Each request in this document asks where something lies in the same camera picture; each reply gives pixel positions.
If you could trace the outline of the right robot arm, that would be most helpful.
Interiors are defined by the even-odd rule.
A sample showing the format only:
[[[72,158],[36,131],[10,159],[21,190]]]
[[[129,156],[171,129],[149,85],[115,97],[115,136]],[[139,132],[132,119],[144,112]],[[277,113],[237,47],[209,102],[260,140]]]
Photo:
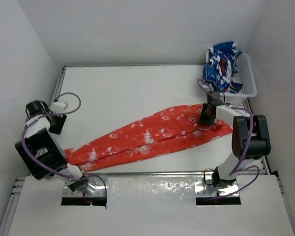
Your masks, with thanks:
[[[232,152],[217,166],[211,176],[213,188],[233,185],[238,174],[250,168],[255,160],[271,151],[267,119],[264,115],[254,115],[245,108],[234,107],[220,99],[220,92],[207,93],[207,103],[203,105],[199,123],[216,125],[221,120],[232,128]]]

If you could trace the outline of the red white patterned trousers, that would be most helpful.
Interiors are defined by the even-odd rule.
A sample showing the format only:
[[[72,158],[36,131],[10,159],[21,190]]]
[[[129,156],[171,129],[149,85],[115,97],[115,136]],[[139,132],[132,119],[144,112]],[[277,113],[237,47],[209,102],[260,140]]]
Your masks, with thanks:
[[[200,124],[203,107],[195,104],[164,109],[77,149],[66,149],[66,160],[85,172],[96,171],[194,148],[232,132],[221,120],[209,126]]]

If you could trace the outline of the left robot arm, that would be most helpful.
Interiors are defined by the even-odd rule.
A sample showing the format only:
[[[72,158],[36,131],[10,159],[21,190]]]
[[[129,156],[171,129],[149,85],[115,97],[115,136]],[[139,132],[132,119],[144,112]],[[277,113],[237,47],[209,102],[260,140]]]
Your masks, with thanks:
[[[62,131],[67,115],[55,115],[44,101],[26,105],[25,130],[15,148],[30,173],[37,179],[58,178],[73,192],[87,193],[89,180],[79,167],[66,161],[64,150],[53,138]]]

